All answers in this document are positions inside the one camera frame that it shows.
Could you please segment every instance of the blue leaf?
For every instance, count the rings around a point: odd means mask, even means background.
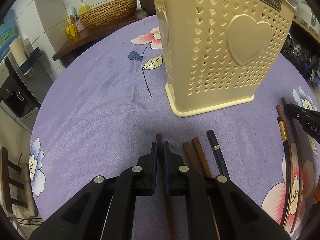
[[[141,55],[138,52],[135,52],[135,51],[131,51],[129,53],[129,55],[128,55],[128,58],[131,59],[131,60],[135,59],[135,60],[138,60],[138,61],[142,62]]]

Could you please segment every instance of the basket base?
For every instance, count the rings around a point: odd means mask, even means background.
[[[210,112],[213,110],[218,110],[221,108],[225,108],[228,106],[235,106],[235,105],[239,105],[242,103],[247,103],[247,102],[251,102],[254,99],[254,95],[252,97],[249,98],[245,98],[245,99],[240,99],[240,100],[236,100],[236,101],[231,101],[231,102],[227,102],[227,103],[223,103],[220,105],[216,105],[216,106],[209,106],[209,107],[205,107],[205,108],[201,108],[201,109],[196,109],[196,110],[192,110],[192,111],[188,111],[188,112],[179,112],[177,110],[177,108],[174,105],[170,90],[169,90],[169,86],[168,83],[165,84],[165,91],[167,92],[167,96],[169,99],[169,103],[170,103],[170,107],[172,112],[179,117],[188,117],[188,116],[192,116],[192,115],[196,115],[196,114],[202,114],[202,113],[206,113],[206,112]]]

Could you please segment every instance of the pink flower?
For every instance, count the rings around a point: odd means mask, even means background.
[[[161,36],[159,28],[153,28],[150,31],[150,34],[140,35],[138,38],[135,38],[131,41],[133,44],[147,44],[151,42],[150,47],[152,49],[162,49]]]
[[[315,181],[315,171],[313,168],[313,164],[310,160],[306,160],[303,165],[302,174],[299,175],[299,168],[298,168],[298,155],[297,155],[297,148],[296,144],[291,144],[291,151],[292,151],[292,161],[293,161],[293,169],[292,175],[294,177],[294,181],[292,183],[292,198],[291,198],[291,206],[288,218],[284,225],[284,229],[288,232],[290,236],[293,235],[296,228],[300,225],[306,207],[305,199],[308,198],[312,192],[313,184]],[[282,176],[283,180],[286,181],[286,171],[285,171],[285,156],[282,159]],[[293,232],[290,233],[291,227],[293,225],[293,220],[295,217],[297,205],[298,205],[298,189],[300,179],[302,179],[302,198],[298,212],[298,219],[294,226]],[[285,182],[281,182],[275,185],[266,195],[263,200],[261,208],[270,216],[272,217],[278,224],[281,222],[283,208],[284,208],[284,199],[285,199],[285,189],[286,185]]]

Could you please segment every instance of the floral tablecloth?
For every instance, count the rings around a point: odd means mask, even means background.
[[[31,136],[32,190],[44,219],[96,175],[118,176],[148,154],[157,133],[183,156],[182,143],[199,137],[212,174],[219,174],[205,132],[213,129],[231,180],[278,223],[285,191],[285,159],[277,123],[281,97],[307,109],[316,100],[298,71],[279,55],[250,103],[180,118],[164,90],[166,73],[156,17],[120,29],[79,56],[50,88]],[[295,180],[285,229],[295,239],[312,205],[319,176],[318,143],[296,122],[303,172],[299,174],[291,129]],[[167,238],[163,188],[138,197],[132,239]],[[290,229],[303,183],[298,221]],[[177,239],[188,238],[183,197],[173,198]]]

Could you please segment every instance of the flower stem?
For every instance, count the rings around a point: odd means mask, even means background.
[[[143,53],[142,53],[142,61],[143,61],[143,55],[144,55],[144,52],[146,51],[147,47],[150,45],[151,42],[148,43],[148,45],[145,47]],[[147,89],[148,89],[148,92],[150,94],[150,96],[152,97],[151,93],[150,93],[150,89],[148,87],[148,83],[147,83],[147,80],[146,80],[146,76],[144,74],[144,70],[143,70],[143,65],[142,65],[142,61],[141,61],[141,69],[142,69],[142,73],[143,73],[143,77],[144,77],[144,81],[146,82],[146,86],[147,86]]]

